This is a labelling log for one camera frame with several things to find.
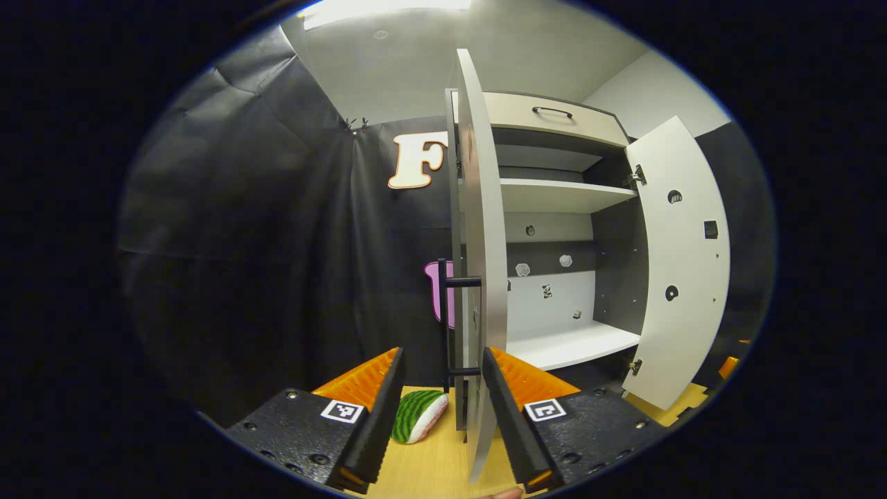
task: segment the open cabinet door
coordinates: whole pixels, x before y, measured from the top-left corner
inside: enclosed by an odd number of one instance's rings
[[[668,409],[714,342],[730,277],[724,203],[703,151],[675,116],[626,148],[647,223],[647,312],[623,388]]]
[[[481,286],[465,288],[468,366],[480,366],[485,346],[505,351],[507,284],[505,216],[498,161],[486,103],[471,56],[458,49],[459,158],[465,179],[466,273],[480,276]],[[468,382],[467,440],[469,480],[480,478],[496,431],[486,383],[479,376]]]

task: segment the ceiling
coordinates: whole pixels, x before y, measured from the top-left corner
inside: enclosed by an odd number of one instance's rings
[[[293,16],[282,28],[340,114],[370,123],[443,115],[457,48],[471,53],[485,90],[577,102],[648,50],[603,18],[551,0],[473,0],[462,12],[385,12],[308,32]],[[374,38],[378,30],[388,36]]]

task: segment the cabinet shelf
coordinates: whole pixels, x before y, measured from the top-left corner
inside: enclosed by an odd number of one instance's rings
[[[509,328],[506,351],[544,370],[565,368],[635,346],[640,335],[597,321],[539,330]]]
[[[502,207],[506,212],[594,213],[638,195],[631,189],[560,182],[502,178]],[[459,210],[465,211],[459,183]]]

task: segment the door hinge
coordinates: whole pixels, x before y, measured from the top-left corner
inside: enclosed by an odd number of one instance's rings
[[[637,375],[638,375],[638,372],[640,371],[640,365],[643,364],[643,363],[644,363],[643,360],[641,360],[641,359],[637,359],[636,361],[634,361],[634,362],[632,362],[631,364],[629,364],[629,365],[628,365],[628,368],[632,370],[632,374],[633,374],[633,375],[637,376]]]
[[[631,186],[632,189],[637,188],[637,182],[640,181],[642,186],[647,184],[647,177],[644,176],[644,170],[640,167],[640,165],[635,165],[634,173],[629,175],[628,178],[623,182],[623,186]]]

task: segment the drawer handle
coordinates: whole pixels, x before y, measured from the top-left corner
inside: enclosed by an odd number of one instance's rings
[[[533,107],[533,112],[534,112],[534,113],[538,113],[538,112],[539,112],[539,109],[547,109],[548,111],[556,111],[556,112],[558,112],[558,113],[564,113],[565,115],[567,115],[568,118],[572,118],[572,117],[573,117],[573,114],[572,114],[572,113],[568,113],[567,111],[561,111],[560,109],[554,109],[554,108],[552,108],[552,107],[541,107],[541,106],[536,106],[536,107]]]

